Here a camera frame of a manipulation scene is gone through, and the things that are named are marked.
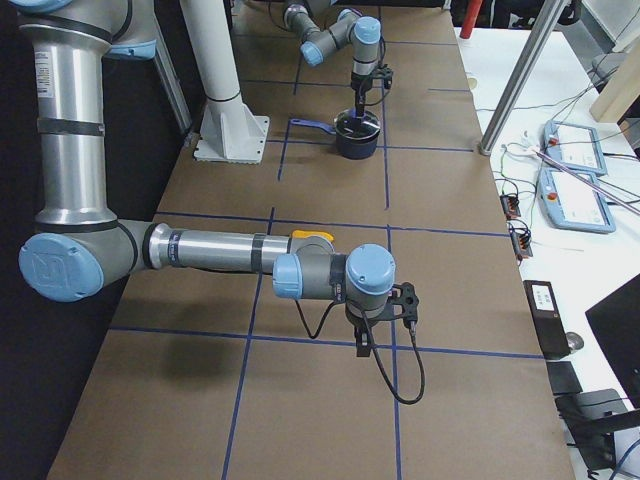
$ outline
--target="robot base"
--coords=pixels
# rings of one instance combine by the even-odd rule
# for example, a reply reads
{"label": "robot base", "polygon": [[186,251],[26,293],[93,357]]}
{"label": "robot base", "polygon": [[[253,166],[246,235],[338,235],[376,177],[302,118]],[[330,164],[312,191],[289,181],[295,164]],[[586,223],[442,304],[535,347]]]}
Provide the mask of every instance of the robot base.
{"label": "robot base", "polygon": [[269,131],[269,117],[254,116],[242,105],[248,134],[238,138],[237,130],[227,126],[225,113],[215,115],[211,109],[205,112],[200,128],[200,141],[194,152],[196,160],[208,162],[252,163],[262,161]]}

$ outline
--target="metal pole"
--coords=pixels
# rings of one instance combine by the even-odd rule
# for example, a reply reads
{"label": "metal pole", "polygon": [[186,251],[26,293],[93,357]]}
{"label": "metal pole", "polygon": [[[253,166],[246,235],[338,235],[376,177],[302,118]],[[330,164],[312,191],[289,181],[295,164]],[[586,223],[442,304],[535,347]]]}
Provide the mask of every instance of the metal pole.
{"label": "metal pole", "polygon": [[180,87],[180,80],[173,68],[173,62],[171,61],[167,44],[164,42],[162,30],[160,29],[158,19],[155,15],[153,17],[153,23],[156,27],[157,39],[156,56],[153,58],[153,63],[160,75],[160,82],[162,83],[165,92],[167,92],[167,98],[169,99],[169,104],[171,104],[173,114],[176,116],[180,133],[185,134],[189,128],[191,128],[191,113],[189,112],[189,107],[184,99],[184,94]]}
{"label": "metal pole", "polygon": [[607,192],[604,188],[599,187],[598,185],[595,185],[593,183],[591,183],[589,180],[583,178],[582,176],[580,176],[578,173],[574,172],[573,170],[571,170],[569,167],[567,167],[566,165],[563,165],[560,162],[555,161],[553,158],[551,158],[548,155],[545,155],[542,152],[536,152],[536,155],[545,163],[548,163],[549,165],[551,165],[552,167],[557,168],[558,170],[562,170],[565,173],[568,173],[569,175],[571,175],[573,178],[575,178],[576,180],[580,180],[582,183],[584,183],[585,185],[587,185],[589,188],[591,188],[592,190],[595,190],[596,192],[598,192],[600,195],[602,195],[603,197],[608,198],[609,200],[615,202],[617,205],[621,206],[622,208],[626,208],[627,210],[629,210],[631,213],[635,213],[636,215],[640,216],[640,210],[638,210],[637,208],[629,205],[628,203],[626,203],[624,200],[622,200],[621,198],[618,198],[617,196],[615,196],[612,193]]}
{"label": "metal pole", "polygon": [[553,32],[556,23],[558,23],[563,9],[564,0],[545,0],[542,10],[540,10],[540,15],[533,25],[529,39],[522,49],[520,58],[507,82],[504,93],[500,97],[496,111],[491,117],[489,126],[480,141],[479,150],[481,154],[491,155],[491,150],[493,150],[498,141],[498,137],[518,101],[520,92],[522,92],[522,88],[538,61],[538,57],[542,53],[542,49],[547,43],[551,32]]}

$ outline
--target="metal leg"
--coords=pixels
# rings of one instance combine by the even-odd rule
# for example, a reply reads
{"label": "metal leg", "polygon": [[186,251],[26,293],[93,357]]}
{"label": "metal leg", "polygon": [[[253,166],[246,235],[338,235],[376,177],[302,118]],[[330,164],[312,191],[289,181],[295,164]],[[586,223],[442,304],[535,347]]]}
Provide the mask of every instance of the metal leg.
{"label": "metal leg", "polygon": [[563,9],[563,0],[545,0],[540,15],[533,25],[529,39],[522,49],[520,58],[507,82],[504,93],[502,97],[500,97],[496,111],[493,117],[491,117],[489,126],[482,137],[479,146],[481,154],[491,155],[491,151],[498,141],[498,137],[507,123],[513,107],[518,101],[522,88],[538,61],[538,57],[540,53],[542,53],[542,49],[547,43],[551,32],[553,32],[556,23],[558,23]]}
{"label": "metal leg", "polygon": [[158,24],[158,19],[154,16],[153,23],[156,28],[156,56],[153,58],[153,63],[156,66],[156,70],[160,75],[160,82],[167,92],[169,103],[173,114],[176,116],[180,133],[187,133],[191,127],[191,113],[189,107],[184,99],[182,88],[180,87],[180,80],[173,68],[173,62],[167,49],[167,44],[164,43],[164,37],[162,36],[162,30]]}
{"label": "metal leg", "polygon": [[260,163],[268,117],[242,102],[223,0],[181,0],[193,53],[207,95],[197,160]]}

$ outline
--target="black chair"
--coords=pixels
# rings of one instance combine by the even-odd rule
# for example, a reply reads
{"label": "black chair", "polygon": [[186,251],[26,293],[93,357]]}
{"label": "black chair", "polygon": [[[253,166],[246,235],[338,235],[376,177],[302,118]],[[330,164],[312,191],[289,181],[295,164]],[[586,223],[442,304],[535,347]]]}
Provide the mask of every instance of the black chair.
{"label": "black chair", "polygon": [[[514,24],[515,28],[531,28],[533,22],[540,14],[540,8],[527,8],[522,10],[514,10],[512,13],[520,17]],[[567,5],[560,14],[560,25],[573,25],[580,20],[582,15],[582,0],[571,0],[571,3]]]}

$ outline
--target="black pot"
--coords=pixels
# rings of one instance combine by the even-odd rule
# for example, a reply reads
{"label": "black pot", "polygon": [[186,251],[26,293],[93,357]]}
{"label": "black pot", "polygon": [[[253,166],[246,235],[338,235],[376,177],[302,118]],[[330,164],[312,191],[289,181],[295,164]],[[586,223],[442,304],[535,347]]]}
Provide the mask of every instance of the black pot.
{"label": "black pot", "polygon": [[338,152],[351,160],[369,158],[376,151],[380,136],[380,122],[373,113],[366,111],[362,118],[354,116],[354,110],[344,110],[334,120]]}

